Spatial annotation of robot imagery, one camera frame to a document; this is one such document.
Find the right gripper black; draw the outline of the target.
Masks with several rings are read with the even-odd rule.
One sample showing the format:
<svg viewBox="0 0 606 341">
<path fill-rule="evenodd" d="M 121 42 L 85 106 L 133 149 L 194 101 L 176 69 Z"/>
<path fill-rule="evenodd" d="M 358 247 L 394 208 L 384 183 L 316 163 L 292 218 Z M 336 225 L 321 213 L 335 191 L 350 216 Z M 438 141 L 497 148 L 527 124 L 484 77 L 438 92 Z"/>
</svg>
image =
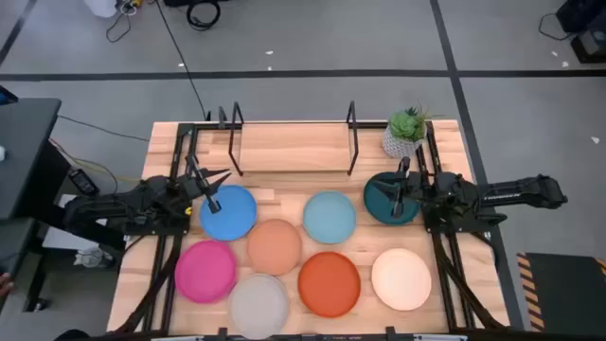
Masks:
<svg viewBox="0 0 606 341">
<path fill-rule="evenodd" d="M 426 164 L 421 162 L 419 170 L 410 171 L 411 159 L 405 156 L 401 159 L 398 170 L 395 173 L 395 180 L 374 179 L 371 183 L 376 188 L 381 189 L 381 193 L 389 200 L 394 202 L 392 216 L 400 217 L 407 205 L 415 203 L 417 211 L 421 211 L 422 205 L 426 201 L 425 191 L 428 186 L 428 170 Z"/>
</svg>

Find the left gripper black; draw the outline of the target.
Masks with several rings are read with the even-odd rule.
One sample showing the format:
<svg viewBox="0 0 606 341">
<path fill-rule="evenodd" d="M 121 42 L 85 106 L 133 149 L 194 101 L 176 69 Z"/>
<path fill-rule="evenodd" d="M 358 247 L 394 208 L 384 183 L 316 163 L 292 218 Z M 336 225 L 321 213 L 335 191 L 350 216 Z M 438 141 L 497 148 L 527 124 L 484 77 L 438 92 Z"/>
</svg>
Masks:
<svg viewBox="0 0 606 341">
<path fill-rule="evenodd" d="M 218 213 L 222 207 L 219 201 L 214 198 L 214 195 L 218 192 L 223 182 L 229 178 L 231 172 L 229 169 L 209 170 L 207 168 L 200 168 L 198 158 L 194 153 L 188 154 L 185 160 L 186 172 L 178 181 L 185 191 L 187 198 L 193 200 L 204 196 L 210 211 Z M 222 177 L 214 182 L 210 182 L 208 178 L 215 175 L 221 175 Z"/>
</svg>

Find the dark teal plate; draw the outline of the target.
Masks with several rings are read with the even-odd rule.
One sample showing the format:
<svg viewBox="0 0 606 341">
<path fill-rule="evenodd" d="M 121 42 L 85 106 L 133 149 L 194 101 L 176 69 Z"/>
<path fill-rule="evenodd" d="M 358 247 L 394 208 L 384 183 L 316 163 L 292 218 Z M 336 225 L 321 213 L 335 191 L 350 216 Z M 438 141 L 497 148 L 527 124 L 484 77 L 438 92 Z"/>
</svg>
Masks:
<svg viewBox="0 0 606 341">
<path fill-rule="evenodd" d="M 364 203 L 368 213 L 377 221 L 383 224 L 402 225 L 414 220 L 419 213 L 420 205 L 418 202 L 410 199 L 403 200 L 403 212 L 401 216 L 394 217 L 392 210 L 395 206 L 382 192 L 380 192 L 372 182 L 374 180 L 393 180 L 394 172 L 380 172 L 372 176 L 364 187 Z"/>
</svg>

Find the bright blue plate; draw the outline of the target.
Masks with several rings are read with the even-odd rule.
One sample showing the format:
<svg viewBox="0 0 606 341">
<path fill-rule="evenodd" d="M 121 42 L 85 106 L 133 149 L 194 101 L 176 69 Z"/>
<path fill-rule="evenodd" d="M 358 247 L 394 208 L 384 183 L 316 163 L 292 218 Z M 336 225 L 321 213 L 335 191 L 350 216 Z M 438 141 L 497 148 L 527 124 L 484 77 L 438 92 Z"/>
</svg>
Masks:
<svg viewBox="0 0 606 341">
<path fill-rule="evenodd" d="M 207 200 L 203 200 L 199 220 L 210 238 L 230 242 L 245 236 L 255 225 L 258 214 L 257 202 L 252 193 L 242 186 L 225 185 L 219 188 L 214 199 L 221 210 L 212 213 Z"/>
</svg>

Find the pale blue-grey plate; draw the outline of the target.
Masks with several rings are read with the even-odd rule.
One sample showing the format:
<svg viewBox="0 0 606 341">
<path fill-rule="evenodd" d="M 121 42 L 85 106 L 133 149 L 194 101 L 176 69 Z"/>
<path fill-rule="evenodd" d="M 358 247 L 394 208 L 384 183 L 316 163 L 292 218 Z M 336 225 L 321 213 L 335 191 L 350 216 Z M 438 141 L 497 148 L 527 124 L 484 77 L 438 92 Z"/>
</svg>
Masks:
<svg viewBox="0 0 606 341">
<path fill-rule="evenodd" d="M 303 226 L 315 241 L 336 244 L 349 239 L 357 227 L 357 212 L 349 198 L 339 191 L 313 195 L 303 209 Z"/>
</svg>

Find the terracotta plate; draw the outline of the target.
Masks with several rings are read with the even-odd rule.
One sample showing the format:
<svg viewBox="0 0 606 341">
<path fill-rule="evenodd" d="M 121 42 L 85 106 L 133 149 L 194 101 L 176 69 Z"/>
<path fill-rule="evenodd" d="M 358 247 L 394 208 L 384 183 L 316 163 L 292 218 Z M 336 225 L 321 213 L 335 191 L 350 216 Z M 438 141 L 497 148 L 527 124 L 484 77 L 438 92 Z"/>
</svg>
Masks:
<svg viewBox="0 0 606 341">
<path fill-rule="evenodd" d="M 280 276 L 299 263 L 302 241 L 296 228 L 281 219 L 262 221 L 249 233 L 247 255 L 251 266 L 260 273 Z"/>
</svg>

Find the cream plate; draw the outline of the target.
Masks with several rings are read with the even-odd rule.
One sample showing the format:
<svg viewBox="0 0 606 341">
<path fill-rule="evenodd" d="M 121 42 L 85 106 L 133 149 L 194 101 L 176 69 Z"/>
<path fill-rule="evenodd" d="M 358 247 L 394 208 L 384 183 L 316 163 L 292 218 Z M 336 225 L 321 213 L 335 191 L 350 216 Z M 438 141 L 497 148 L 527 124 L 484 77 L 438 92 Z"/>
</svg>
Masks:
<svg viewBox="0 0 606 341">
<path fill-rule="evenodd" d="M 432 289 L 432 277 L 423 259 L 404 248 L 388 249 L 375 259 L 371 283 L 377 297 L 397 311 L 421 307 Z"/>
</svg>

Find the magenta plate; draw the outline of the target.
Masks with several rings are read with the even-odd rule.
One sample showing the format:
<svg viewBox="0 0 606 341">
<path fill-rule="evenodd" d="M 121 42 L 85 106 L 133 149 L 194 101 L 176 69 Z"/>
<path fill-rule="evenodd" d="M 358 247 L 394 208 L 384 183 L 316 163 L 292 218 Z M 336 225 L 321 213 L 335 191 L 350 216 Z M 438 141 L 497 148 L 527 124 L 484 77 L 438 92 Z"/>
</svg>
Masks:
<svg viewBox="0 0 606 341">
<path fill-rule="evenodd" d="M 231 248 L 217 241 L 194 243 L 177 261 L 178 292 L 195 303 L 213 303 L 232 290 L 237 278 L 236 257 Z"/>
</svg>

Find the orange-red plate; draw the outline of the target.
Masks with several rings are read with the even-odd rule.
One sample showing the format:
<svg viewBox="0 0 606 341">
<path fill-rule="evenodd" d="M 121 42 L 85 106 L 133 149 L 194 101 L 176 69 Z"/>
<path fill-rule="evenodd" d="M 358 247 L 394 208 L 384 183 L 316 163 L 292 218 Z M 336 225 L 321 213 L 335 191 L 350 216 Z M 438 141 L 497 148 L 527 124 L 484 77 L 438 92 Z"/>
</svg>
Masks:
<svg viewBox="0 0 606 341">
<path fill-rule="evenodd" d="M 297 290 L 302 303 L 314 314 L 334 318 L 347 314 L 361 294 L 355 264 L 337 252 L 320 252 L 302 265 Z"/>
</svg>

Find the grey plate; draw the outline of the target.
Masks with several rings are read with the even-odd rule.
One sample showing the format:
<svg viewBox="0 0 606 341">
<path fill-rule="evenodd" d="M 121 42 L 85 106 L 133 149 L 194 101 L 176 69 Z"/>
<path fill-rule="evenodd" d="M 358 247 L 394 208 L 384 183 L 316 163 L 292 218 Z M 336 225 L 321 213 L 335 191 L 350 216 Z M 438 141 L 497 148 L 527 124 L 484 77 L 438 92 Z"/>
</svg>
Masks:
<svg viewBox="0 0 606 341">
<path fill-rule="evenodd" d="M 233 327 L 247 339 L 260 340 L 279 334 L 290 313 L 290 299 L 280 280 L 254 274 L 235 286 L 228 298 Z"/>
</svg>

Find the crumpled clear plastic bag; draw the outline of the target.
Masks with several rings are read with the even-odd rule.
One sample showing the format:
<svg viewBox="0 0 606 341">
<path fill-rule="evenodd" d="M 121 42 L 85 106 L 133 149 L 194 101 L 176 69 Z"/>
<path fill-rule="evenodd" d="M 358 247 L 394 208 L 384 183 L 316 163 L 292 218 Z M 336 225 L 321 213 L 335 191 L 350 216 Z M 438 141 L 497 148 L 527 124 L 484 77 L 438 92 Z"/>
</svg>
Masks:
<svg viewBox="0 0 606 341">
<path fill-rule="evenodd" d="M 79 250 L 74 260 L 74 265 L 81 265 L 85 268 L 110 268 L 114 263 L 115 259 L 98 247 Z"/>
</svg>

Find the white paper sheet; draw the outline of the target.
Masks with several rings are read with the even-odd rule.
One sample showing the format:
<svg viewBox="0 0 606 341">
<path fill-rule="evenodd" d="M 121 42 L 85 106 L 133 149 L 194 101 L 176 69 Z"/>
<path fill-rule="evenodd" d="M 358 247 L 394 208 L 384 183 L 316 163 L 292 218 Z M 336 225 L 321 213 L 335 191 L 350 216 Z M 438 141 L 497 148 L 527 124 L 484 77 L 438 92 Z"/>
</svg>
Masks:
<svg viewBox="0 0 606 341">
<path fill-rule="evenodd" d="M 75 198 L 75 194 L 62 194 L 57 204 L 52 204 L 45 208 L 43 221 L 48 225 L 48 229 L 43 241 L 44 248 L 74 251 L 99 248 L 97 242 L 89 241 L 63 229 L 63 209 L 67 203 Z"/>
</svg>

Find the hazard-striped black mat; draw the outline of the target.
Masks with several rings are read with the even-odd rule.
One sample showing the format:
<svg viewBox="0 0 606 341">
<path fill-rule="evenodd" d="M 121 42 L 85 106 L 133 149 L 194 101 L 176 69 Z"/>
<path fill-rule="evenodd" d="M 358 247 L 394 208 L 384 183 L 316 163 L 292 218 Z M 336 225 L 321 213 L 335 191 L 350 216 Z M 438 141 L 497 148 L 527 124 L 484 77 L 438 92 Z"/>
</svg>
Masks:
<svg viewBox="0 0 606 341">
<path fill-rule="evenodd" d="M 519 253 L 517 263 L 531 330 L 606 339 L 606 260 Z"/>
</svg>

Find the white cylindrical bin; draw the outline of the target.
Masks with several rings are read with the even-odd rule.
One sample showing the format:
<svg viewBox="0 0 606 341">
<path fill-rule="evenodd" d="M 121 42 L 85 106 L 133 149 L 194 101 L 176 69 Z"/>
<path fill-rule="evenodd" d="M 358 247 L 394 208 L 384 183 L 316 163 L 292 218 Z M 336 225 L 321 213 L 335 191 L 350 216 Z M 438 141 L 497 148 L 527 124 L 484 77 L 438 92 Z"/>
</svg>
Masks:
<svg viewBox="0 0 606 341">
<path fill-rule="evenodd" d="M 100 18 L 111 18 L 116 12 L 116 0 L 83 0 L 94 15 Z"/>
</svg>

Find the black box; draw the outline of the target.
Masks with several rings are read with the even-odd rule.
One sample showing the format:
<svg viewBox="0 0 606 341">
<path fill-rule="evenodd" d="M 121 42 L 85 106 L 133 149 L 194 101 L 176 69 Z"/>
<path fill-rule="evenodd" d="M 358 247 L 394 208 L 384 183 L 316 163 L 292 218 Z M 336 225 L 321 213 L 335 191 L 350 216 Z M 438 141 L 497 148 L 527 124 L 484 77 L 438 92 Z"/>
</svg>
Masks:
<svg viewBox="0 0 606 341">
<path fill-rule="evenodd" d="M 589 29 L 571 42 L 580 63 L 606 63 L 606 31 Z"/>
</svg>

